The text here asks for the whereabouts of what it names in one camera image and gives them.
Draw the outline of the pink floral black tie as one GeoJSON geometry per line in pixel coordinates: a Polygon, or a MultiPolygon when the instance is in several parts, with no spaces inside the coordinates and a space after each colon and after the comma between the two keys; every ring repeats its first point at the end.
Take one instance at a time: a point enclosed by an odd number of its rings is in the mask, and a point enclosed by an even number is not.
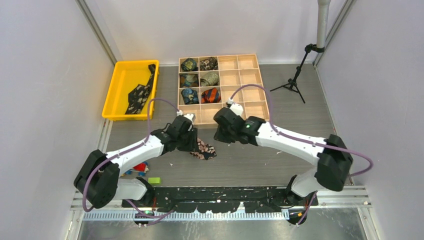
{"type": "Polygon", "coordinates": [[[217,156],[215,148],[202,141],[200,138],[197,138],[197,148],[195,151],[189,152],[192,156],[200,160],[209,160],[217,156]]]}

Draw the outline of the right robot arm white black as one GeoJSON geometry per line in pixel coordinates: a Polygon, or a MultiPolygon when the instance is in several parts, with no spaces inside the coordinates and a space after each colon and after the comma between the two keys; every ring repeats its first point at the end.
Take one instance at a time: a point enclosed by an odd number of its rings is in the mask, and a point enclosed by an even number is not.
{"type": "Polygon", "coordinates": [[[321,189],[340,192],[345,186],[352,156],[343,140],[334,134],[328,138],[312,137],[277,127],[263,118],[243,119],[244,109],[234,103],[221,108],[213,120],[218,124],[214,139],[223,143],[250,144],[273,148],[301,158],[313,168],[294,175],[284,191],[291,205],[299,205],[305,197],[321,189]]]}

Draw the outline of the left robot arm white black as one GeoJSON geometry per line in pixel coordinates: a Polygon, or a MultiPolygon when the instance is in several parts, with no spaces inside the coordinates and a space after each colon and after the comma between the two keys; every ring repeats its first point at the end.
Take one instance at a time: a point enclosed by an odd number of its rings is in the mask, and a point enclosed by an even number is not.
{"type": "Polygon", "coordinates": [[[127,179],[121,175],[174,150],[195,151],[198,147],[195,118],[193,113],[179,111],[172,123],[136,143],[107,153],[99,149],[92,151],[73,183],[82,193],[84,211],[103,208],[113,200],[135,201],[141,207],[148,207],[154,199],[151,184],[141,177],[127,179]]]}

